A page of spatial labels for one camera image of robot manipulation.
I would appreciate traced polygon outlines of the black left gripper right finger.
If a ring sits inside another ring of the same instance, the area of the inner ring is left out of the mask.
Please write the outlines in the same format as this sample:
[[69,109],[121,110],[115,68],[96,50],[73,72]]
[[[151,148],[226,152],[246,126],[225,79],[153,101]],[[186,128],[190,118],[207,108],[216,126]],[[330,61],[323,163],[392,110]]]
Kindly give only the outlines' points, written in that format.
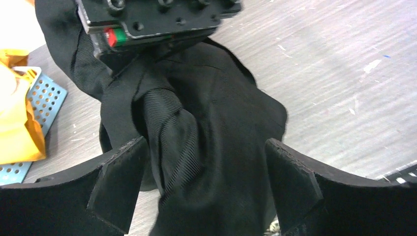
[[417,183],[360,177],[266,142],[268,175],[283,236],[414,236]]

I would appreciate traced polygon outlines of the black garment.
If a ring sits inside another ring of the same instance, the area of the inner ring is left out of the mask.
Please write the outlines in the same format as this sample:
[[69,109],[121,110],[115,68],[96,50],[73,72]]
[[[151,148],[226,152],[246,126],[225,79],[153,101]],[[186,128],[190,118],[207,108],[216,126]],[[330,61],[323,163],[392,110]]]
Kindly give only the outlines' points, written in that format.
[[171,57],[143,53],[111,76],[92,53],[73,0],[37,0],[56,65],[101,102],[104,152],[143,136],[143,190],[158,189],[152,236],[261,236],[276,213],[265,156],[281,140],[284,106],[211,39]]

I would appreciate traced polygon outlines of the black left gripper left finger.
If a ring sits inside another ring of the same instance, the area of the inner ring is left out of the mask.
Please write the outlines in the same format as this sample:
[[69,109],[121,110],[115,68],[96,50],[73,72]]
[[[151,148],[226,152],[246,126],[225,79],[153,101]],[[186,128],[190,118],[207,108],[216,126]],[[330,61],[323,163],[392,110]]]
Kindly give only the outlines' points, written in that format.
[[3,236],[123,236],[137,202],[148,145],[123,146],[34,183],[0,188]]

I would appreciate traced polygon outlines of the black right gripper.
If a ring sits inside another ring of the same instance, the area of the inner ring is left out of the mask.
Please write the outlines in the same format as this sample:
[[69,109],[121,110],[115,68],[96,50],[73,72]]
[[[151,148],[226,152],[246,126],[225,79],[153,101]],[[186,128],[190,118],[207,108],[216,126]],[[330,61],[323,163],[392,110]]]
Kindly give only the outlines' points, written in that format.
[[162,45],[184,48],[213,34],[238,15],[240,0],[78,0],[78,15],[102,62]]

